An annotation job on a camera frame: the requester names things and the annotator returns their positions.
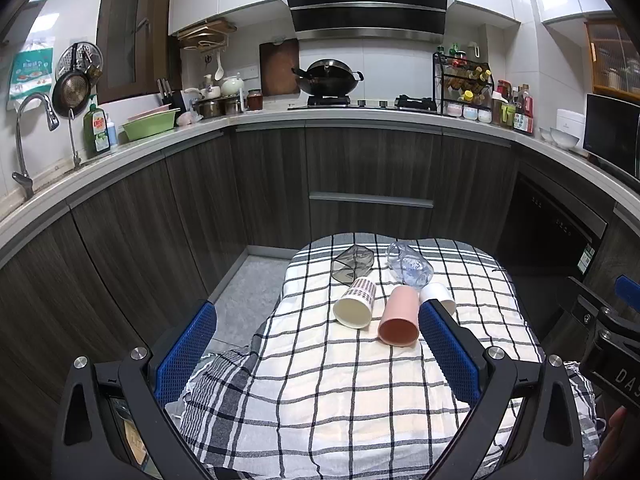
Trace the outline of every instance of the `floor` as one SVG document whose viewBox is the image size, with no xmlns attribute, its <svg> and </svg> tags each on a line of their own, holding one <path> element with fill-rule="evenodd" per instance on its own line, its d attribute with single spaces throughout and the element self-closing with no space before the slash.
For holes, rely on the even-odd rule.
<svg viewBox="0 0 640 480">
<path fill-rule="evenodd" d="M 280 296 L 289 260 L 248 256 L 220 297 L 213 303 L 218 314 L 216 334 L 208 352 L 245 346 Z"/>
</svg>

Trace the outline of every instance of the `chrome faucet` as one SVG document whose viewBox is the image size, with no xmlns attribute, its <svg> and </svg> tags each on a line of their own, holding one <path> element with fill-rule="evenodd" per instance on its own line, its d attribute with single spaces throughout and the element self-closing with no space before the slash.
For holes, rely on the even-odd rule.
<svg viewBox="0 0 640 480">
<path fill-rule="evenodd" d="M 49 131 L 52 132 L 58 126 L 60 126 L 60 121 L 58 120 L 56 113 L 53 111 L 53 107 L 51 106 L 51 101 L 48 95 L 42 94 L 40 92 L 33 93 L 29 95 L 24 101 L 22 101 L 20 108 L 18 108 L 18 118 L 15 121 L 15 147 L 18 151 L 20 173 L 14 171 L 11 177 L 24 188 L 24 192 L 27 195 L 27 200 L 33 197 L 33 180 L 29 176 L 29 172 L 27 171 L 27 167 L 24 163 L 24 153 L 22 152 L 22 137 L 20 136 L 20 118 L 22 117 L 24 107 L 27 105 L 27 103 L 33 101 L 34 99 L 40 99 L 40 101 L 44 103 L 45 115 L 47 116 L 47 125 L 49 126 Z"/>
</svg>

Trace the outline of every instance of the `plastic basin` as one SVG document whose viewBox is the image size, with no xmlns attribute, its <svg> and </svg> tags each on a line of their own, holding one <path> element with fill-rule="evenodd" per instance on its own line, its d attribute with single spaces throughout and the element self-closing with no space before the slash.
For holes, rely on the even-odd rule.
<svg viewBox="0 0 640 480">
<path fill-rule="evenodd" d="M 173 128 L 176 112 L 178 112 L 177 109 L 167 110 L 123 124 L 122 127 L 129 140 L 144 139 Z"/>
</svg>

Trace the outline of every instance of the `pink cup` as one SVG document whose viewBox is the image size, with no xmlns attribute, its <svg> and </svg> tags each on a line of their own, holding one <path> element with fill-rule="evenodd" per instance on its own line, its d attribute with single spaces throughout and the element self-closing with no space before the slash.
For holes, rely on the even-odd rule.
<svg viewBox="0 0 640 480">
<path fill-rule="evenodd" d="M 378 337 L 391 346 L 412 345 L 420 333 L 418 328 L 418 292 L 408 286 L 397 286 L 386 301 L 378 325 Z"/>
</svg>

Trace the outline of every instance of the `dishwasher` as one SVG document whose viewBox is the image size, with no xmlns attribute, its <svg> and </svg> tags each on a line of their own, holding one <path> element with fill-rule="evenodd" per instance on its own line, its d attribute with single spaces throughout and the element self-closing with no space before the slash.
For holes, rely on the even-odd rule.
<svg viewBox="0 0 640 480">
<path fill-rule="evenodd" d="M 546 175 L 523 164 L 495 254 L 513 280 L 521 311 L 542 341 L 562 316 L 558 291 L 582 281 L 607 223 Z"/>
</svg>

